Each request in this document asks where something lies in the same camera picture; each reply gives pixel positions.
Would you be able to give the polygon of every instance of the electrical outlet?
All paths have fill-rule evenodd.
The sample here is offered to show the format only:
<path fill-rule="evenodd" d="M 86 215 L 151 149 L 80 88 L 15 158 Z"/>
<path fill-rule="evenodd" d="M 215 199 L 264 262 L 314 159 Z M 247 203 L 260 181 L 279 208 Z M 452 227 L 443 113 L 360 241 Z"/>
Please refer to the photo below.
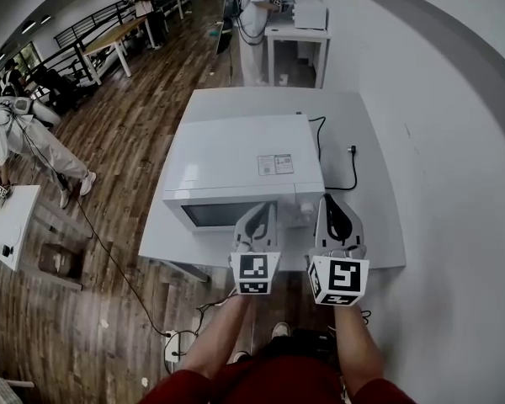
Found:
<path fill-rule="evenodd" d="M 170 337 L 165 337 L 165 360 L 168 362 L 179 362 L 180 337 L 176 331 L 165 331 Z"/>

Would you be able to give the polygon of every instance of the white countertop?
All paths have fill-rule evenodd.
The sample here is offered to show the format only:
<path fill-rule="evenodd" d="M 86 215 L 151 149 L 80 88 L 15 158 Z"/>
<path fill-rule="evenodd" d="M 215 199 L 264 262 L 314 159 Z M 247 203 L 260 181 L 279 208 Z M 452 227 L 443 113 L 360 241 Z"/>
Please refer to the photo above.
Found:
<path fill-rule="evenodd" d="M 351 156 L 346 149 L 357 146 L 359 183 L 354 191 L 344 194 L 344 199 L 363 222 L 370 267 L 406 265 L 395 195 L 374 128 L 359 94 L 281 87 L 195 90 L 182 121 L 298 111 L 309 119 L 327 117 L 320 135 L 326 186 L 353 184 Z M 311 123 L 315 139 L 318 123 Z M 228 267 L 233 232 L 188 231 L 162 202 L 165 167 L 166 164 L 151 202 L 139 255 L 175 263 Z M 280 270 L 305 270 L 304 256 L 314 244 L 312 229 L 286 230 L 281 240 Z"/>
<path fill-rule="evenodd" d="M 0 244 L 13 248 L 8 257 L 0 252 L 0 260 L 13 271 L 19 269 L 26 231 L 39 195 L 39 185 L 14 186 L 11 196 L 0 208 Z"/>
<path fill-rule="evenodd" d="M 297 29 L 291 19 L 270 19 L 266 25 L 266 36 L 303 38 L 303 39 L 330 39 L 327 30 Z"/>

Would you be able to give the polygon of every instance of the microwave window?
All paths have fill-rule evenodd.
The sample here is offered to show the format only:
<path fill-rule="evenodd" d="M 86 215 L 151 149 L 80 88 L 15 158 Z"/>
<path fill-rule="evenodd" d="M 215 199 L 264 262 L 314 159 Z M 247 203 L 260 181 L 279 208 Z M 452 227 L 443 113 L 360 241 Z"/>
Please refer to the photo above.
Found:
<path fill-rule="evenodd" d="M 182 208 L 196 227 L 221 227 L 235 226 L 239 219 L 259 203 L 182 205 Z"/>

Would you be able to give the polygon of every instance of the red shirt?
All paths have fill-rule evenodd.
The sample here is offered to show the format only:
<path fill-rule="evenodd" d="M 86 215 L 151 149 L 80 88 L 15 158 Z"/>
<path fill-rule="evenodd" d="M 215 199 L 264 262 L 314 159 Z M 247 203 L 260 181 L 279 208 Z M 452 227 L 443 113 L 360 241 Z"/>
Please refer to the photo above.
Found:
<path fill-rule="evenodd" d="M 340 404 L 341 393 L 338 374 L 329 366 L 316 359 L 281 356 L 228 364 L 213 381 L 182 369 L 162 380 L 141 404 Z M 352 404 L 415 403 L 389 381 L 373 380 Z"/>

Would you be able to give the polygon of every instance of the forearm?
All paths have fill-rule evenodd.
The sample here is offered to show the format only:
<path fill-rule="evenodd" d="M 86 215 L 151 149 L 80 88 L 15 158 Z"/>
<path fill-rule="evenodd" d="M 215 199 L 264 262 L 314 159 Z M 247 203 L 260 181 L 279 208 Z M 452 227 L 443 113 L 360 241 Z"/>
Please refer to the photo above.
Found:
<path fill-rule="evenodd" d="M 335 307 L 335 325 L 338 361 L 350 396 L 354 396 L 369 381 L 383 378 L 383 359 L 358 306 Z"/>
<path fill-rule="evenodd" d="M 0 167 L 0 179 L 2 180 L 2 185 L 6 185 L 9 182 L 9 169 L 8 169 L 8 163 L 7 162 L 5 162 Z"/>
<path fill-rule="evenodd" d="M 267 9 L 273 12 L 278 12 L 279 11 L 279 6 L 276 4 L 272 3 L 267 3 L 267 2 L 253 2 L 256 6 L 262 9 Z"/>
<path fill-rule="evenodd" d="M 183 358 L 180 369 L 213 379 L 230 358 L 250 301 L 250 296 L 231 297 L 196 338 Z"/>

